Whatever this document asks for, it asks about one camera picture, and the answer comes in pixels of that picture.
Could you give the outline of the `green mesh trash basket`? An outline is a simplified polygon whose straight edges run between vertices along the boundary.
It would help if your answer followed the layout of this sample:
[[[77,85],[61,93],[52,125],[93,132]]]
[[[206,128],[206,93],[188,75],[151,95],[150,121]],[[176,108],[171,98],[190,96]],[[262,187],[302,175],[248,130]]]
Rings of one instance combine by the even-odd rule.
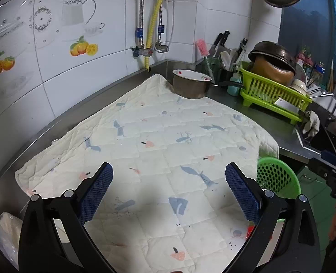
[[[271,190],[280,198],[296,199],[302,194],[293,170],[282,160],[273,157],[264,157],[257,161],[256,182],[263,192]]]

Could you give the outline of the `brown upturned wok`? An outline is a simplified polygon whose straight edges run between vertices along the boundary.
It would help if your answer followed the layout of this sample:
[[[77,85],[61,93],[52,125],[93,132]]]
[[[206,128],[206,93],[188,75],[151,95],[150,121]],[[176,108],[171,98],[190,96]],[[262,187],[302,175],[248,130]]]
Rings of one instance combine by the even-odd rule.
[[[257,43],[248,58],[251,61],[249,71],[284,86],[289,86],[296,74],[295,58],[277,43]]]

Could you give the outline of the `white quilted patterned cloth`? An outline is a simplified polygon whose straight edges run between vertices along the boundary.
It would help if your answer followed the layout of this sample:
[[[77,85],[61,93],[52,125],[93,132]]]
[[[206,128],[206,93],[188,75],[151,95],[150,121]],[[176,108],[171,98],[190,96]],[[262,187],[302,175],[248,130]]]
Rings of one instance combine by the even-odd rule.
[[[103,163],[113,180],[85,228],[117,272],[222,272],[248,221],[226,179],[236,163],[256,178],[274,138],[207,97],[186,99],[154,75],[76,125],[15,172],[43,198],[76,189]]]

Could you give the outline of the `pink bottle brush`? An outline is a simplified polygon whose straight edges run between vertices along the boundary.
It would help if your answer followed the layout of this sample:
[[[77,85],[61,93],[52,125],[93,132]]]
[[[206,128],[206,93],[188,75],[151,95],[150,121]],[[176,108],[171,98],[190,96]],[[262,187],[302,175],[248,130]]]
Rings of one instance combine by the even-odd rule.
[[[196,47],[199,51],[201,57],[207,57],[209,55],[208,48],[206,46],[205,40],[199,39],[196,41]]]

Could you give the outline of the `steel cleaver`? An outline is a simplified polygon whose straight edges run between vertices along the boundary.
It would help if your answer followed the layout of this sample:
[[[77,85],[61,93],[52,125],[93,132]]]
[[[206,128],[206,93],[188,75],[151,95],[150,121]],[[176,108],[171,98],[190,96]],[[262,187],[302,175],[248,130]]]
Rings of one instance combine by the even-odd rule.
[[[274,106],[279,107],[283,110],[286,110],[292,114],[298,114],[300,111],[298,107],[294,106],[293,104],[289,103],[288,101],[285,101],[281,97],[279,97],[275,102]]]

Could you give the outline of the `white plastic bag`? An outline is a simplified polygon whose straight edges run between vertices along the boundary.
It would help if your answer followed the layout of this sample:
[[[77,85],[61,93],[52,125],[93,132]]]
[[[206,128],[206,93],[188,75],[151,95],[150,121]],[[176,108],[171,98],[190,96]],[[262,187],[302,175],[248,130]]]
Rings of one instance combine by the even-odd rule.
[[[23,221],[10,213],[0,215],[0,249],[12,265],[18,269],[18,249]]]

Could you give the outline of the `black handled knife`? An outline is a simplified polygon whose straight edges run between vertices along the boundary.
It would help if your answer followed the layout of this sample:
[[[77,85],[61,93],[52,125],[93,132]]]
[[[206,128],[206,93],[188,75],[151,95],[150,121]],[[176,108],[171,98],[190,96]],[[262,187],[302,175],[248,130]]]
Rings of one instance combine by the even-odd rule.
[[[219,51],[221,50],[221,48],[225,47],[225,43],[229,35],[230,35],[230,32],[228,30],[223,33],[218,34],[213,45],[211,46],[209,50],[209,57],[218,58]]]

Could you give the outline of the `steel pot with white lid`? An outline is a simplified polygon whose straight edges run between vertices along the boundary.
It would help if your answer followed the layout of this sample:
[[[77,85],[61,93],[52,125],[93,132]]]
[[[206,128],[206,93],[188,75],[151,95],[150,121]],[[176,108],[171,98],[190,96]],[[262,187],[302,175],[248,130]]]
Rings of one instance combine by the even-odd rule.
[[[205,97],[214,79],[204,73],[191,70],[173,70],[173,90],[186,99],[202,99]]]

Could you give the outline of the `white dish rag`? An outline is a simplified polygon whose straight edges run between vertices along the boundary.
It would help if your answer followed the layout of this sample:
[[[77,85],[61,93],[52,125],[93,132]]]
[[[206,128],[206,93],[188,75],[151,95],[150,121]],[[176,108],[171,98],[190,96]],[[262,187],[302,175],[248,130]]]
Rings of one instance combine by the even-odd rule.
[[[305,124],[302,130],[303,134],[306,134],[307,137],[314,137],[320,131],[321,122],[316,112],[307,111],[305,113]]]

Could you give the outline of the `green plastic dish rack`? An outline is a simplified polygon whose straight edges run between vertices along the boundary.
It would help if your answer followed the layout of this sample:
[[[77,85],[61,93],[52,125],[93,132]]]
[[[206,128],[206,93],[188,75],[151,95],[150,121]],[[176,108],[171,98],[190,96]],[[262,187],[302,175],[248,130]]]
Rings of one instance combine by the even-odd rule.
[[[240,89],[240,95],[244,99],[244,106],[250,107],[252,104],[259,105],[260,107],[289,118],[292,125],[302,122],[303,118],[300,113],[305,112],[313,100],[292,88],[287,88],[282,84],[248,71],[248,67],[248,62],[241,61],[237,68],[242,78],[243,88]],[[293,105],[297,111],[275,105],[276,101],[280,99]]]

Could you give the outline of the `white bowl in rack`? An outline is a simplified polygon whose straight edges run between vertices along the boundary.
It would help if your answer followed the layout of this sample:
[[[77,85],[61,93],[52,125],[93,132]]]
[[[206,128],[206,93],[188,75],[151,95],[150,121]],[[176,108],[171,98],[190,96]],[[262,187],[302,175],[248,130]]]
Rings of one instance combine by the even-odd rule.
[[[299,92],[300,94],[304,96],[307,95],[307,86],[301,80],[295,79],[290,85],[290,88],[294,89],[295,91]]]

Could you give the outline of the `green utensil holder cup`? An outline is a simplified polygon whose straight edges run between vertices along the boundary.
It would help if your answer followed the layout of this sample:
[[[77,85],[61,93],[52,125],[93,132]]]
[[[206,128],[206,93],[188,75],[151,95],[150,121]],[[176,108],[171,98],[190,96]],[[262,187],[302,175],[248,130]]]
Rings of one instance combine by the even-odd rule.
[[[219,58],[206,57],[203,61],[203,73],[212,78],[213,83],[218,83],[222,69]]]

